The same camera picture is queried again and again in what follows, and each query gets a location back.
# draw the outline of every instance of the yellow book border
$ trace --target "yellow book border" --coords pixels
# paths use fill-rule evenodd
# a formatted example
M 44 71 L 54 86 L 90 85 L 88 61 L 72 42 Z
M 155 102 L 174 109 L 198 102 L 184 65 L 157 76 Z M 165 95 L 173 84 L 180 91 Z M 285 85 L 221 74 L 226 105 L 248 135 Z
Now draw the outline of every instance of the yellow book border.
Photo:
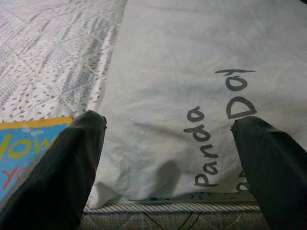
M 37 121 L 24 121 L 24 122 L 14 122 L 14 123 L 0 123 L 0 130 L 9 128 L 39 128 L 59 125 L 63 123 L 70 124 L 72 121 L 71 117 L 56 117 Z

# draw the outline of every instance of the blue book cover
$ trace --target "blue book cover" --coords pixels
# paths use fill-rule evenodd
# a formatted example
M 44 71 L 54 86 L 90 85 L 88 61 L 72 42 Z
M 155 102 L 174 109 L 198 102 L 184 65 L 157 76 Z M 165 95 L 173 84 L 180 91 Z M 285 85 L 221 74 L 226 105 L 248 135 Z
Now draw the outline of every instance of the blue book cover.
M 0 124 L 0 200 L 71 121 L 60 117 Z

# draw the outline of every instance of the bed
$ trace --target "bed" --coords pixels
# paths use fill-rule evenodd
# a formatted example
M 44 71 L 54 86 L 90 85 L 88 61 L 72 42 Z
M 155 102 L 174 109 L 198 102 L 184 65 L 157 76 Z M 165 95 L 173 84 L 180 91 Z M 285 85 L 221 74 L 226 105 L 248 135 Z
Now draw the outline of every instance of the bed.
M 1 121 L 99 111 L 126 3 L 1 0 Z M 95 209 L 88 204 L 79 229 L 269 228 L 249 191 L 206 191 L 142 201 L 117 197 Z

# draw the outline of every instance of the quilted bedspread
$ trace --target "quilted bedspread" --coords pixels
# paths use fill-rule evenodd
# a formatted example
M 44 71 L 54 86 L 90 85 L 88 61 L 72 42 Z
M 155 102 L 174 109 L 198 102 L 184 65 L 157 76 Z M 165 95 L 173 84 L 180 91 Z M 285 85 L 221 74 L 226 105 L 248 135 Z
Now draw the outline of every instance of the quilted bedspread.
M 96 110 L 127 0 L 0 0 L 0 120 Z

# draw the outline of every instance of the yellow lettering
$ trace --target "yellow lettering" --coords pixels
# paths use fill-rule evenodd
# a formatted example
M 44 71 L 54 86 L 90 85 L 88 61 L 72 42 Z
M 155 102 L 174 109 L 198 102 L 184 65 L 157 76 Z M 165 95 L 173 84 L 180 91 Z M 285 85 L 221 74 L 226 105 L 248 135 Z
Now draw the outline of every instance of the yellow lettering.
M 34 139 L 34 147 L 35 147 L 35 152 L 39 154 L 40 150 L 42 149 L 43 146 L 45 146 L 44 150 L 48 149 L 51 143 L 57 138 L 57 136 L 54 136 L 51 142 L 49 143 L 47 139 L 43 139 L 42 143 L 40 145 L 37 142 L 37 139 Z
M 8 146 L 9 144 L 9 141 L 11 139 L 11 135 L 10 134 L 7 134 L 5 135 L 3 141 L 2 141 L 2 144 L 0 145 L 0 160 L 2 159 L 2 156 L 6 150 L 6 147 Z
M 24 144 L 25 145 L 25 149 L 22 152 L 15 152 L 14 151 L 14 147 L 16 145 L 20 145 L 20 144 Z M 19 140 L 19 141 L 16 141 L 16 142 L 14 142 L 11 145 L 11 147 L 9 149 L 9 152 L 8 152 L 8 157 L 11 158 L 11 159 L 17 159 L 17 158 L 23 157 L 25 154 L 28 153 L 30 148 L 31 148 L 30 140 Z

